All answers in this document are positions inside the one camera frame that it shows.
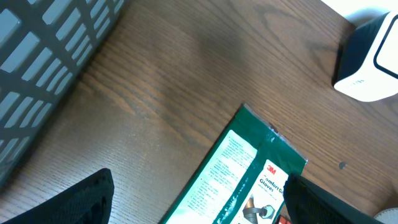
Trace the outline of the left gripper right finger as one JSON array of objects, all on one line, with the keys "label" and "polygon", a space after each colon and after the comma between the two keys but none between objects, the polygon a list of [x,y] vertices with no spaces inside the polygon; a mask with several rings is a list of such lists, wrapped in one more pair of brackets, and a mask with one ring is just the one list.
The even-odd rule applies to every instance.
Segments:
[{"label": "left gripper right finger", "polygon": [[287,179],[284,201],[293,224],[381,224],[298,174]]}]

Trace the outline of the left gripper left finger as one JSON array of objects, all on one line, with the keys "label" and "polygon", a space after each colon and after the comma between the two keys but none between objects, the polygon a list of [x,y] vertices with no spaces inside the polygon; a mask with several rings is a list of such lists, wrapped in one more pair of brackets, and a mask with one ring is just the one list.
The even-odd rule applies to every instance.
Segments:
[{"label": "left gripper left finger", "polygon": [[5,224],[107,224],[113,195],[111,170],[103,168]]}]

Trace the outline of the white green glove package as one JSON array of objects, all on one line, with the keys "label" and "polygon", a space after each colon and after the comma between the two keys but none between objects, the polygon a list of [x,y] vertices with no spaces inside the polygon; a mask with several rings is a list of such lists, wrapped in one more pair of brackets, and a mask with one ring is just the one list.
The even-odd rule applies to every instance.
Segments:
[{"label": "white green glove package", "polygon": [[285,182],[307,161],[242,104],[161,223],[277,223]]}]

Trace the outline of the white tub with blue label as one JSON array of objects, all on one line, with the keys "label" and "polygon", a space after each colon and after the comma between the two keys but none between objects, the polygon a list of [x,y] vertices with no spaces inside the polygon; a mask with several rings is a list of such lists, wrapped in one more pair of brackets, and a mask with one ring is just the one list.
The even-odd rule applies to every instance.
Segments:
[{"label": "white tub with blue label", "polygon": [[385,209],[374,216],[383,224],[398,224],[398,208]]}]

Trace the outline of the red snack packet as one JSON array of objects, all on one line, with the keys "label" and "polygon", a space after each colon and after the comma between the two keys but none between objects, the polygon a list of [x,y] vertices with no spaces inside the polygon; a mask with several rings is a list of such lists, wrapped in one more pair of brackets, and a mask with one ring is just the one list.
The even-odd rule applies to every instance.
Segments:
[{"label": "red snack packet", "polygon": [[287,217],[279,215],[275,224],[292,224],[292,222]]}]

